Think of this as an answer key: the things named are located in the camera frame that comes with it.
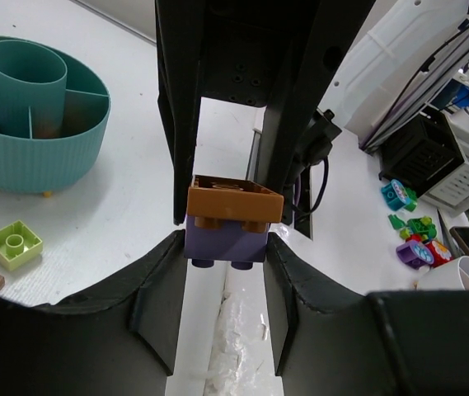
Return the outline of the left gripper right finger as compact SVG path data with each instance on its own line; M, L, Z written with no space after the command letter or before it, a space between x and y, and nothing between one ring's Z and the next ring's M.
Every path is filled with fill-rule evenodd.
M360 295L275 233L263 265L287 395L469 395L469 291Z

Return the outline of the brown lego brick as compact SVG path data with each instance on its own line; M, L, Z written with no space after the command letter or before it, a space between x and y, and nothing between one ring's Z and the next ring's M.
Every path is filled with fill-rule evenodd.
M218 229L229 220L241 222L247 232L263 233L282 220L283 208L282 195L253 181L196 175L188 189L186 215L205 229Z

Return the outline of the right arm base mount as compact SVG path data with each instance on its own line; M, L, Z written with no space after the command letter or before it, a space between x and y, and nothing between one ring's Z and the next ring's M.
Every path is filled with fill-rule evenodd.
M312 236L312 215L319 208L326 191L333 140L341 133L341 129L333 123L334 117L331 110L315 110L294 151L281 193L284 197L281 223L307 238ZM324 165L324 174L317 197L312 199L311 170L319 164Z

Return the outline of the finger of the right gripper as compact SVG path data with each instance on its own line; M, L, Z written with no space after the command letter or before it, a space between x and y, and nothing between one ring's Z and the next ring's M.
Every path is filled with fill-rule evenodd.
M258 183L284 197L286 215L296 148L372 7L371 1L298 3L301 18L271 89L258 154Z
M157 104L173 165L173 221L185 221L201 104L204 1L156 1Z

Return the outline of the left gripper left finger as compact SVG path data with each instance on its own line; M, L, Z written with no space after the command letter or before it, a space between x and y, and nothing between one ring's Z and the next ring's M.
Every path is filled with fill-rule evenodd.
M57 304L0 298L0 395L162 395L173 374L185 234Z

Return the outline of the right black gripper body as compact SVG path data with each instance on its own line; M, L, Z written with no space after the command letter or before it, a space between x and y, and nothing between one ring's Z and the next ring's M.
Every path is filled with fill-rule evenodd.
M315 1L207 1L203 96L264 107L292 41Z

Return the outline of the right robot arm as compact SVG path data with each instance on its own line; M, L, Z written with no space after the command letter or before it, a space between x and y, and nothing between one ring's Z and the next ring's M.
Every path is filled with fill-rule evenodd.
M466 1L398 1L366 33L370 1L158 1L158 107L174 167L173 216L185 219L203 98L263 108L256 180L281 192L308 129L344 125L365 95L466 20Z

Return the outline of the lavender lego block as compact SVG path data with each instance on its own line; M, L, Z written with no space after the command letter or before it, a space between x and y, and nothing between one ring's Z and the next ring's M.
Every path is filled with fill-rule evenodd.
M268 231L269 226L263 233L247 232L236 220L224 220L219 229L204 229L195 225L194 216L187 216L184 253L197 267L224 261L233 268L250 270L254 262L265 260Z

